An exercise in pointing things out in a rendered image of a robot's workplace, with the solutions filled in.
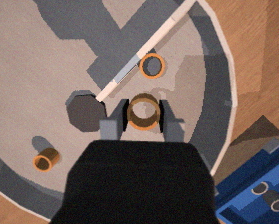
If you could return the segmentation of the blue crate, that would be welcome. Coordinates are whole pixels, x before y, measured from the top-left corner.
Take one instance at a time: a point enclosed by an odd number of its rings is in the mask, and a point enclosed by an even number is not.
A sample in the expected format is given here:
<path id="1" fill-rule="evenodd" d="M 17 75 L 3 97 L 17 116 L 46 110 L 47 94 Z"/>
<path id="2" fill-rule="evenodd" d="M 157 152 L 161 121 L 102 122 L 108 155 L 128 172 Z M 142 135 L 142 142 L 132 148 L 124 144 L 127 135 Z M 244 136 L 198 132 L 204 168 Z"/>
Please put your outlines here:
<path id="1" fill-rule="evenodd" d="M 264 193 L 251 192 L 265 181 L 268 190 L 279 193 L 279 140 L 274 137 L 262 148 L 215 186 L 216 217 L 226 224 L 279 224 L 279 212 L 266 204 Z"/>

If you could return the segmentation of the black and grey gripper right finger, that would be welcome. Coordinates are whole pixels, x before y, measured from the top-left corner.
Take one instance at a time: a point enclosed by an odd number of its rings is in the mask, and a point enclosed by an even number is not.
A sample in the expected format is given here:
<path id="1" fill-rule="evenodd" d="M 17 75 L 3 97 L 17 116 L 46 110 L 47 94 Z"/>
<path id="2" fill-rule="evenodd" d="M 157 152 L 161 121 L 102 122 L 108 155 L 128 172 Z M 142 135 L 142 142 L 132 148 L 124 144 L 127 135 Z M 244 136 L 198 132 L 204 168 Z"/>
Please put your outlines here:
<path id="1" fill-rule="evenodd" d="M 160 99 L 159 107 L 159 126 L 164 142 L 184 142 L 185 121 L 175 117 L 167 100 Z"/>

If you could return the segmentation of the bronze bushing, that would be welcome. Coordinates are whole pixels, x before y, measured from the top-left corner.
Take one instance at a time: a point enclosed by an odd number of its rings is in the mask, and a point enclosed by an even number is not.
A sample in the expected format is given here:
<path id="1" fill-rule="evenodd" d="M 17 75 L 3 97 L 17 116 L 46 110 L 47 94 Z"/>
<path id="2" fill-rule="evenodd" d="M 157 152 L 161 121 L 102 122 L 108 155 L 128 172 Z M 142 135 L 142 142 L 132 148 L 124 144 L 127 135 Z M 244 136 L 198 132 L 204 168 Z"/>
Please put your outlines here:
<path id="1" fill-rule="evenodd" d="M 155 113 L 149 118 L 139 118 L 133 112 L 133 106 L 138 102 L 151 103 L 155 108 Z M 127 109 L 127 120 L 135 129 L 144 131 L 154 128 L 160 120 L 160 107 L 154 96 L 147 93 L 140 93 L 131 100 Z"/>
<path id="2" fill-rule="evenodd" d="M 158 72 L 157 74 L 155 74 L 155 75 L 148 75 L 148 74 L 146 74 L 146 73 L 144 72 L 144 70 L 143 70 L 143 62 L 144 62 L 145 59 L 147 59 L 148 57 L 155 57 L 155 58 L 157 58 L 157 59 L 159 60 L 159 62 L 160 62 L 160 65 L 161 65 L 160 70 L 159 70 L 159 72 Z M 145 76 L 145 77 L 148 78 L 148 79 L 155 79 L 155 78 L 158 78 L 159 76 L 161 76 L 161 74 L 162 74 L 163 71 L 164 71 L 164 67 L 165 67 L 165 65 L 164 65 L 164 60 L 162 59 L 161 56 L 159 56 L 158 54 L 155 54 L 155 53 L 150 53 L 150 54 L 145 55 L 145 56 L 142 58 L 142 60 L 140 61 L 140 71 L 141 71 L 141 73 L 143 74 L 143 76 Z"/>
<path id="3" fill-rule="evenodd" d="M 37 156 L 34 157 L 33 165 L 37 170 L 41 172 L 47 172 L 58 162 L 59 159 L 60 155 L 58 151 L 54 148 L 49 147 L 45 148 Z"/>

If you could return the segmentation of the grey round turntable disc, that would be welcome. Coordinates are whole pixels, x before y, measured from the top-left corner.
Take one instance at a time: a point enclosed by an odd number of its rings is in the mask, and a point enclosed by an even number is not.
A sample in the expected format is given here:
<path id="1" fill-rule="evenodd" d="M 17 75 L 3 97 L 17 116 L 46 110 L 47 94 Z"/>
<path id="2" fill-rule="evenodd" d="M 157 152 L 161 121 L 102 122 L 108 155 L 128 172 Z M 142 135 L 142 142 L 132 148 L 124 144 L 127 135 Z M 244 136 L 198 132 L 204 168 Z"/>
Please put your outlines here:
<path id="1" fill-rule="evenodd" d="M 165 64 L 155 79 L 140 71 L 150 53 Z M 0 195 L 50 222 L 69 170 L 101 140 L 100 119 L 140 93 L 168 101 L 213 176 L 238 102 L 205 0 L 0 0 Z M 60 159 L 40 172 L 33 159 L 49 147 Z"/>

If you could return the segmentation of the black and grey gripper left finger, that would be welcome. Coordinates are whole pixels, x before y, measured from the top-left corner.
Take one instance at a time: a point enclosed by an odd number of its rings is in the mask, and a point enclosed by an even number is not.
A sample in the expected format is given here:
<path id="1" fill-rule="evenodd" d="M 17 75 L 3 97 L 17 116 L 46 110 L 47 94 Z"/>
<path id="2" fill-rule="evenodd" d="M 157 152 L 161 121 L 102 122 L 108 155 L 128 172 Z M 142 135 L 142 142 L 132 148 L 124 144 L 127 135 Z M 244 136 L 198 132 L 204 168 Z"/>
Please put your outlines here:
<path id="1" fill-rule="evenodd" d="M 109 117 L 102 117 L 99 121 L 101 140 L 120 140 L 126 131 L 127 109 L 129 99 L 121 99 Z"/>

